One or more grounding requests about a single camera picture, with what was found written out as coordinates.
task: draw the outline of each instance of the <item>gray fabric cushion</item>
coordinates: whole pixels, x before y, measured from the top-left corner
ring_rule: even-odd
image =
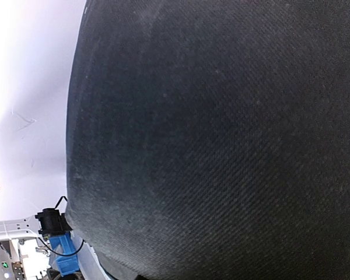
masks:
[[[350,279],[350,0],[88,1],[80,30],[67,217],[109,273]]]

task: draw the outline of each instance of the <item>white ceiling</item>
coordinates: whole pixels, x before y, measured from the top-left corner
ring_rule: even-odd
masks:
[[[0,0],[0,221],[66,193],[65,126],[84,0]]]

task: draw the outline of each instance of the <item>black connector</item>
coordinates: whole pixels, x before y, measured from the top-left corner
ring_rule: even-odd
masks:
[[[41,230],[39,230],[39,234],[45,238],[65,235],[72,231],[66,221],[65,214],[60,214],[59,210],[54,208],[44,209],[35,218],[40,222]]]

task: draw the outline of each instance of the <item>wire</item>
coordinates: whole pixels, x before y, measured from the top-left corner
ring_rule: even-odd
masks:
[[[76,254],[78,254],[78,253],[81,251],[81,249],[83,248],[83,245],[84,245],[84,243],[85,243],[85,241],[84,241],[84,239],[83,239],[82,245],[80,245],[80,248],[79,248],[79,249],[77,249],[77,250],[76,250],[74,253],[72,253],[72,254],[63,255],[63,254],[60,254],[60,253],[58,253],[58,252],[56,252],[56,251],[50,249],[49,246],[46,245],[46,243],[45,243],[40,237],[38,237],[38,239],[44,244],[44,246],[46,246],[46,248],[47,248],[48,250],[50,250],[52,253],[54,253],[54,254],[56,254],[56,255],[59,255],[59,256],[61,256],[61,257],[72,257],[72,256],[75,256]]]
[[[62,200],[65,200],[66,202],[68,202],[67,197],[66,197],[66,196],[62,196],[62,197],[59,199],[59,201],[57,202],[56,207],[55,207],[54,209],[57,209],[57,207],[60,205],[60,203],[61,203]]]

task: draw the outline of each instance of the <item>blue plastic part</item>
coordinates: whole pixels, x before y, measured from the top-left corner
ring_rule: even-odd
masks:
[[[50,237],[49,241],[51,243],[52,249],[56,250],[59,245],[63,249],[62,255],[69,255],[75,253],[76,249],[71,240],[70,233],[65,235]],[[79,271],[78,256],[73,255],[71,257],[57,256],[56,263],[58,265],[58,270],[60,271],[62,277],[73,274]]]

